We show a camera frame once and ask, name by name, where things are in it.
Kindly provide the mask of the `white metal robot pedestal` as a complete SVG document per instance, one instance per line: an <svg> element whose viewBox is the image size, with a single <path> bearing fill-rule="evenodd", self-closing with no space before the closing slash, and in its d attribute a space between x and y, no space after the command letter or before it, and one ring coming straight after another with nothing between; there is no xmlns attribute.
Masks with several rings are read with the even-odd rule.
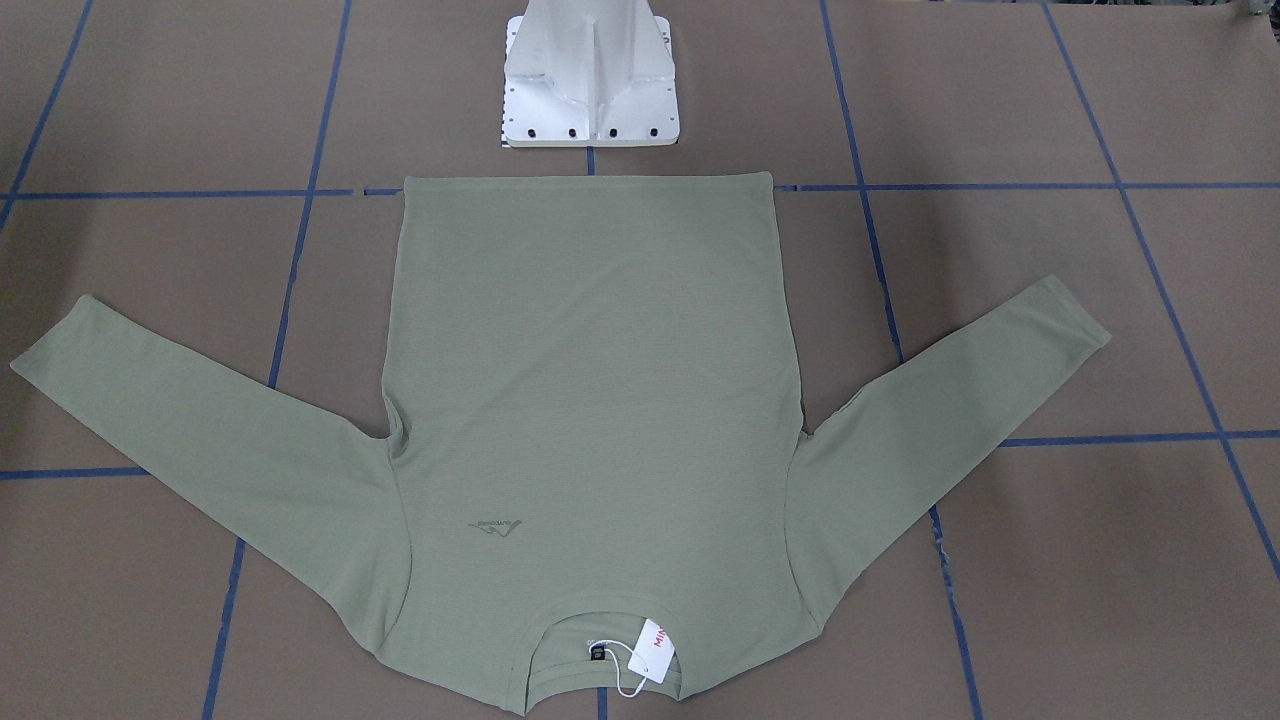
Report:
<svg viewBox="0 0 1280 720"><path fill-rule="evenodd" d="M530 1L504 40L506 147L678 142L672 28L650 3Z"/></svg>

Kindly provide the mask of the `white paper hang tag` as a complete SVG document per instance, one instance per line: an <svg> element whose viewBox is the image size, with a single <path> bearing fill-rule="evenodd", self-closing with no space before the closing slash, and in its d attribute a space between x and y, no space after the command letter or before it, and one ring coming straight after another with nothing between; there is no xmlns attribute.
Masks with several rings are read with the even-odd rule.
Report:
<svg viewBox="0 0 1280 720"><path fill-rule="evenodd" d="M667 630L646 618L631 648L627 669L645 682L662 684L675 659L675 643Z"/></svg>

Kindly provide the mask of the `olive green long-sleeve shirt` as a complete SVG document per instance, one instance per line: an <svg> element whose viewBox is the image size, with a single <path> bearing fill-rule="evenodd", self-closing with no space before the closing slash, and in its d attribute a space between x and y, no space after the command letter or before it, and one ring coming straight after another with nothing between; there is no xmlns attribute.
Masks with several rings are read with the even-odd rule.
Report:
<svg viewBox="0 0 1280 720"><path fill-rule="evenodd" d="M398 673L518 715L686 700L817 638L1110 341L1047 275L805 430L773 192L408 178L381 438L88 295L12 369ZM662 684L627 669L646 618Z"/></svg>

